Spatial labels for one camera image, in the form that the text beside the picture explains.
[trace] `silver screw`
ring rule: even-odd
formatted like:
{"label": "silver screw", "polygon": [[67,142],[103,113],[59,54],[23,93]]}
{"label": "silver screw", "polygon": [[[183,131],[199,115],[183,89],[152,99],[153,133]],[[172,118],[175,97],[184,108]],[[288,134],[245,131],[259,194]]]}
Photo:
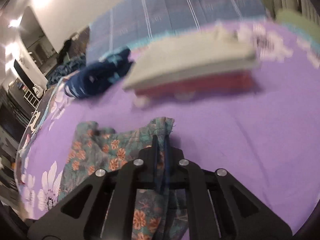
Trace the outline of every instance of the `silver screw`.
{"label": "silver screw", "polygon": [[189,165],[189,161],[188,161],[188,160],[185,160],[185,159],[181,159],[181,160],[179,161],[179,165],[181,165],[181,166],[187,166],[187,165]]}
{"label": "silver screw", "polygon": [[133,164],[136,166],[141,166],[141,165],[143,165],[143,160],[142,159],[135,159],[133,161]]}
{"label": "silver screw", "polygon": [[99,170],[96,170],[96,176],[97,177],[102,177],[106,174],[106,171],[104,169],[99,169]]}
{"label": "silver screw", "polygon": [[225,169],[218,169],[217,174],[218,174],[218,176],[224,177],[228,174],[228,172]]}

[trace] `folded floral garment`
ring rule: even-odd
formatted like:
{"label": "folded floral garment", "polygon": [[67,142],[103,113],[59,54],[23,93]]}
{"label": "folded floral garment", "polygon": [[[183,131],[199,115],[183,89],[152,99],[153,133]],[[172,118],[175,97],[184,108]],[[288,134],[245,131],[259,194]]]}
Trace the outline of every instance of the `folded floral garment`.
{"label": "folded floral garment", "polygon": [[[173,119],[161,117],[137,130],[115,133],[112,128],[98,130],[96,122],[80,123],[75,132],[63,170],[59,200],[81,184],[97,169],[120,169],[138,157],[139,150],[150,147],[158,136],[157,181],[164,171],[164,137],[172,131]],[[182,191],[137,190],[132,239],[180,239],[188,227],[185,195]]]}

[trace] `purple bed sheet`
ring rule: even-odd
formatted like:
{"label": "purple bed sheet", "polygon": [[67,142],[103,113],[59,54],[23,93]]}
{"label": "purple bed sheet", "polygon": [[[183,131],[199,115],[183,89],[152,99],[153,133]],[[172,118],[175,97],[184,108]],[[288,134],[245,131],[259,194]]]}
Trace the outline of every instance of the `purple bed sheet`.
{"label": "purple bed sheet", "polygon": [[218,24],[257,46],[261,68],[252,75],[258,89],[199,93],[191,102],[165,97],[138,109],[122,82],[85,100],[68,98],[60,85],[36,140],[22,153],[20,193],[31,218],[57,201],[78,123],[96,121],[124,132],[166,116],[175,119],[171,142],[187,159],[209,171],[227,169],[297,232],[320,198],[319,55],[272,22]]}

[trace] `rolled navy blue cloth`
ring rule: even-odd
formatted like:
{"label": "rolled navy blue cloth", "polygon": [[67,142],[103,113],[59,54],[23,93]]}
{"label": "rolled navy blue cloth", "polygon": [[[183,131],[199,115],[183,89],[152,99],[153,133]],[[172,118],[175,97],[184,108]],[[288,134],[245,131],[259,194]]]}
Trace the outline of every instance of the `rolled navy blue cloth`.
{"label": "rolled navy blue cloth", "polygon": [[88,98],[103,93],[129,71],[133,63],[128,60],[130,52],[127,47],[108,56],[103,62],[94,62],[82,69],[67,81],[65,94],[74,98]]}

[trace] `navy blue garment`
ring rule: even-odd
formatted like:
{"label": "navy blue garment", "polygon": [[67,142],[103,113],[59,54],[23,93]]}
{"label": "navy blue garment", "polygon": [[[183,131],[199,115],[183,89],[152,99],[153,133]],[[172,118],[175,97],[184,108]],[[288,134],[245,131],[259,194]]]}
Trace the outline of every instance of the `navy blue garment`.
{"label": "navy blue garment", "polygon": [[65,94],[74,98],[87,98],[106,91],[124,77],[133,62],[129,62],[130,49],[108,56],[104,62],[95,62],[72,76],[64,87]]}
{"label": "navy blue garment", "polygon": [[71,74],[72,72],[83,69],[86,66],[85,55],[80,57],[72,58],[68,63],[58,66],[51,74],[48,79],[47,88],[57,84],[60,78]]}

